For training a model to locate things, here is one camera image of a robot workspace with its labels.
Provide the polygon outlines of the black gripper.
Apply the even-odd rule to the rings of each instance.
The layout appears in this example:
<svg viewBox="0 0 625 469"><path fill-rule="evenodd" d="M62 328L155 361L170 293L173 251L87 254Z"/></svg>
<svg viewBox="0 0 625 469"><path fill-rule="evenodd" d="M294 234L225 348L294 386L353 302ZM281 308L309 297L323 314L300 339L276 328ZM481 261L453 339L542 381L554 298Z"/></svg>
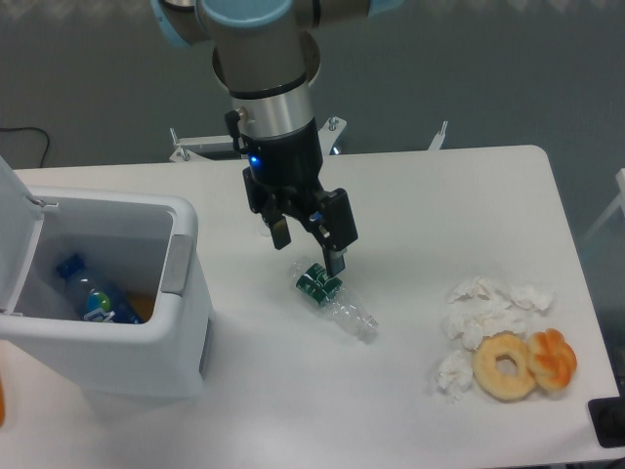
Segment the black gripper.
<svg viewBox="0 0 625 469"><path fill-rule="evenodd" d="M273 246L291 242L286 217L298 220L321 246L325 270L335 277L346 268L344 256L358 240L348 193L323 192L318 175L323 162L316 121L277 137L242 137L249 167L243 170L250 210L261 214Z"/></svg>

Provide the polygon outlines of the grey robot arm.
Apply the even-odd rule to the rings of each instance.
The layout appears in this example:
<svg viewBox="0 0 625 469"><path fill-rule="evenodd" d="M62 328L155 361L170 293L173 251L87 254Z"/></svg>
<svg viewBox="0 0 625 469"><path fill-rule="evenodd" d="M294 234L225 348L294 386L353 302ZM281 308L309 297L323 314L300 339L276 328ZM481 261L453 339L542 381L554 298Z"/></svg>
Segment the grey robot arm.
<svg viewBox="0 0 625 469"><path fill-rule="evenodd" d="M397 1L154 1L161 31L174 44L213 41L232 99L225 121L243 170L249 206L281 249L298 220L321 246L327 273L345 268L357 238L349 196L319 181L323 163L302 36L310 29L370 18Z"/></svg>

